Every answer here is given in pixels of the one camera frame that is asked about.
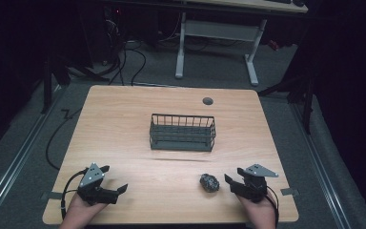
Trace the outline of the black metal stand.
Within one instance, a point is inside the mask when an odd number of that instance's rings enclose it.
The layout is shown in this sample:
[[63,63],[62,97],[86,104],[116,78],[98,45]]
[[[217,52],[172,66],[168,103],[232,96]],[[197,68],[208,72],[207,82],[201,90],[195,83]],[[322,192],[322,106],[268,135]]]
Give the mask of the black metal stand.
[[82,65],[77,64],[74,61],[71,61],[65,56],[59,54],[49,54],[47,56],[46,61],[44,62],[44,76],[43,76],[43,85],[44,85],[44,100],[43,100],[43,110],[42,113],[46,114],[52,102],[52,79],[55,78],[57,83],[60,86],[68,87],[71,83],[71,77],[68,71],[68,67],[72,67],[76,69],[78,72],[84,74],[88,78],[97,81],[106,81],[106,78],[102,77],[99,73],[94,73]]
[[274,92],[288,92],[287,101],[293,103],[303,103],[303,112],[301,114],[301,124],[304,131],[309,135],[310,119],[313,111],[313,95],[314,95],[315,77],[312,74],[304,73],[290,79],[285,79],[282,82],[273,85],[270,88],[262,90],[257,94],[266,96]]

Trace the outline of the person's right hand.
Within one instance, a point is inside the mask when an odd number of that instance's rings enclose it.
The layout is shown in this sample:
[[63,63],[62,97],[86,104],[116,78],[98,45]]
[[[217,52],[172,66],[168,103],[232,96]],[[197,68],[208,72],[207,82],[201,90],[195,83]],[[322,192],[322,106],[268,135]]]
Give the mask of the person's right hand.
[[249,221],[254,229],[275,229],[275,201],[268,194],[260,202],[254,203],[244,197],[237,196],[246,211]]

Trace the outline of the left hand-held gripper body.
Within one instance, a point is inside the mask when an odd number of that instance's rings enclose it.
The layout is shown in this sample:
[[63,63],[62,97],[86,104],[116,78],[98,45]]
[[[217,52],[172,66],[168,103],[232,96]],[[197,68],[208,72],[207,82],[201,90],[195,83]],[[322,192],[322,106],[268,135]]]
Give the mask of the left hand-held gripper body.
[[77,188],[77,194],[88,204],[115,204],[117,202],[119,196],[117,191],[104,189],[101,186],[105,174],[101,172],[96,163],[92,163],[83,175]]

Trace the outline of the white-framed desk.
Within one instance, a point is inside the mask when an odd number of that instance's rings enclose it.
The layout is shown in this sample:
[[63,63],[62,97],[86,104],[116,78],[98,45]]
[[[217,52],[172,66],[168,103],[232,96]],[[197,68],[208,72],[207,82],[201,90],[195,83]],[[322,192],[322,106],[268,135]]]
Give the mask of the white-framed desk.
[[[204,7],[221,7],[223,10],[252,10],[260,13],[305,14],[308,8],[299,5],[297,0],[182,0],[183,7],[203,5]],[[254,57],[264,33],[267,17],[262,16],[255,26],[237,23],[212,22],[209,19],[187,19],[186,13],[180,17],[179,49],[176,58],[175,77],[182,78],[185,63],[185,40],[188,36],[216,38],[233,41],[251,42],[250,51],[244,55],[248,76],[253,86],[258,85],[254,69]]]

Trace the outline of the metal floor rail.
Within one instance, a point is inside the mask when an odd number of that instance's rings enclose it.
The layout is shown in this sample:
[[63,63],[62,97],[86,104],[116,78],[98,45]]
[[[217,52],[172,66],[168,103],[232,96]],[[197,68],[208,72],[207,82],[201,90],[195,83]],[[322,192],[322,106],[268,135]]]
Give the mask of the metal floor rail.
[[51,91],[51,102],[45,108],[44,87],[38,88],[0,139],[0,206],[31,154],[31,148],[40,135],[52,107],[66,89],[66,86],[55,86]]
[[332,216],[335,220],[337,229],[352,229],[350,221],[348,220],[343,206],[340,202],[337,191],[328,176],[325,166],[319,156],[318,150],[313,142],[310,134],[307,133],[303,126],[302,114],[297,105],[290,104],[290,110],[296,119],[297,127],[302,133],[302,137],[307,144],[308,153],[311,158],[315,175],[321,187],[322,193],[326,199],[326,202],[330,208]]

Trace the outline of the person's left hand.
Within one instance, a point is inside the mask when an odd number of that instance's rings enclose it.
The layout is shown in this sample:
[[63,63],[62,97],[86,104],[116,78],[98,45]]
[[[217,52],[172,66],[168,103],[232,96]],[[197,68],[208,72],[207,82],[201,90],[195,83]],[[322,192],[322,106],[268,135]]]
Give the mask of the person's left hand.
[[78,194],[75,194],[59,229],[84,229],[106,207],[106,203],[89,205]]

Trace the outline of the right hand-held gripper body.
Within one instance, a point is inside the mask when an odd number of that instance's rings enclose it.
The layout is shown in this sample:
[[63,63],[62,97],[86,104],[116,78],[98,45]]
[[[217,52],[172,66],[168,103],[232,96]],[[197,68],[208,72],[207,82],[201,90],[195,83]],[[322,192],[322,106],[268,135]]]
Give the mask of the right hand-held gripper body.
[[243,182],[234,180],[234,185],[230,187],[232,193],[244,197],[252,202],[260,202],[267,196],[267,177],[278,177],[278,173],[260,165],[254,164],[246,169]]

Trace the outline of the grey tape strip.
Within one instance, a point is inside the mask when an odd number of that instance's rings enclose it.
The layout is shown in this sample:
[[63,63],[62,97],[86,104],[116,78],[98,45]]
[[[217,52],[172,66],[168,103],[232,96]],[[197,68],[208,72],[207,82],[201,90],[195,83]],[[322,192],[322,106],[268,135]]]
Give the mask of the grey tape strip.
[[62,194],[57,192],[44,192],[41,195],[42,200],[48,200],[48,199],[61,199]]
[[285,188],[285,189],[281,189],[280,190],[281,194],[283,196],[293,196],[296,197],[299,195],[299,192],[297,189],[293,189],[293,188]]

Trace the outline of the dark grey wire basket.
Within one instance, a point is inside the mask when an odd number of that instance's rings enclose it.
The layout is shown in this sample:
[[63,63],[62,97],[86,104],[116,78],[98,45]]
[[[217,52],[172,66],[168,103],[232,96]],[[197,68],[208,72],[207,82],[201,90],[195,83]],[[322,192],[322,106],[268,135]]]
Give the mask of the dark grey wire basket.
[[152,114],[152,150],[211,152],[216,137],[215,121],[208,115]]

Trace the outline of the dark ball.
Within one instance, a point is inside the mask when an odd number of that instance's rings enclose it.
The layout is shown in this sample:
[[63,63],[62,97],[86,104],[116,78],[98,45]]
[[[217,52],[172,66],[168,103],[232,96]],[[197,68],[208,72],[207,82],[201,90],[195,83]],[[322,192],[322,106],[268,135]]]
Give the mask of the dark ball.
[[202,174],[199,182],[207,193],[214,193],[219,190],[219,181],[215,176]]

